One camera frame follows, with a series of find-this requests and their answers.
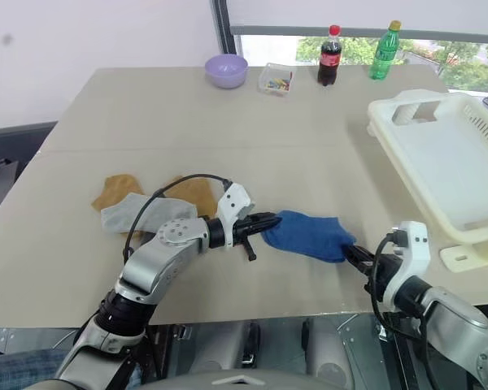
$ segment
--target green plastic bottle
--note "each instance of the green plastic bottle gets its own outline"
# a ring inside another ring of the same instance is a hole
[[[368,76],[374,80],[384,80],[390,70],[390,65],[396,56],[399,48],[399,30],[401,22],[393,20],[390,22],[389,31],[385,33],[377,44],[374,62],[368,70]]]

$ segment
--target bottle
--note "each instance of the bottle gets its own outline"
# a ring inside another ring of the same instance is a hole
[[[334,84],[336,81],[336,72],[342,55],[342,44],[338,39],[339,34],[340,26],[333,24],[329,27],[329,40],[321,48],[318,82],[323,86]]]
[[[377,44],[373,65],[368,70],[368,76],[373,80],[384,80],[390,70],[390,65],[396,56],[399,47],[399,30],[401,22],[390,22],[389,31],[385,33]]]

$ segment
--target blue towel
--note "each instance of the blue towel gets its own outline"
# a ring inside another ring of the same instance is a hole
[[[343,262],[342,246],[356,239],[346,232],[338,218],[309,217],[294,211],[278,213],[282,221],[262,232],[262,238],[273,248],[305,254],[324,262]]]

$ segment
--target tan cloth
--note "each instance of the tan cloth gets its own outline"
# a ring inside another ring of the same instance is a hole
[[[101,211],[107,207],[117,205],[129,193],[143,194],[141,186],[135,177],[132,175],[115,175],[105,179],[103,192],[95,201],[92,202],[92,207]]]
[[[182,176],[176,176],[171,181],[179,180]],[[215,216],[217,212],[217,203],[211,192],[210,183],[203,177],[190,179],[179,183],[173,188],[170,188],[166,193],[166,197],[174,197],[190,202],[197,206],[197,214],[207,215],[210,218]]]

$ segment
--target blue fabric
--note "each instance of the blue fabric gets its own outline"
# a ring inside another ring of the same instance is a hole
[[[0,390],[20,390],[54,378],[68,351],[43,349],[0,355]],[[141,385],[141,369],[136,367],[127,388]]]
[[[343,229],[338,218],[317,218],[294,211],[278,213],[282,221],[262,232],[273,248],[305,254],[324,262],[343,262],[342,246],[352,245],[356,239]]]

